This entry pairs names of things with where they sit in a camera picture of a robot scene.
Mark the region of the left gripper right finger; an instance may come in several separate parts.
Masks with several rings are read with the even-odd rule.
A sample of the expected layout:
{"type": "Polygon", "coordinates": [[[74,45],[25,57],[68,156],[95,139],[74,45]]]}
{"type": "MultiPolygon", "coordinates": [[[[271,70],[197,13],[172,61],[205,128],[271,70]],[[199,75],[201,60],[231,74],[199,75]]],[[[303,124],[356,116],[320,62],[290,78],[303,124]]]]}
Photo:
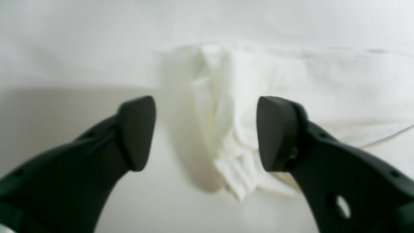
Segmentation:
{"type": "Polygon", "coordinates": [[[288,99],[260,97],[256,125],[264,170],[293,176],[319,232],[413,232],[413,180],[397,168],[337,141],[288,99]]]}

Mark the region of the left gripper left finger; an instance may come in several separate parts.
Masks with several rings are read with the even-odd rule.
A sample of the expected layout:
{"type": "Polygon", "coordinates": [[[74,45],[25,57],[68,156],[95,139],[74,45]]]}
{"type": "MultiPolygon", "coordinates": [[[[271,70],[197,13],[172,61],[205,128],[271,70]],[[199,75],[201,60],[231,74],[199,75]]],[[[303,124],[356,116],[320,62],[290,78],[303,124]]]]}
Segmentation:
{"type": "Polygon", "coordinates": [[[151,96],[72,142],[43,152],[1,178],[1,226],[15,233],[93,233],[113,188],[149,159],[156,122],[151,96]]]}

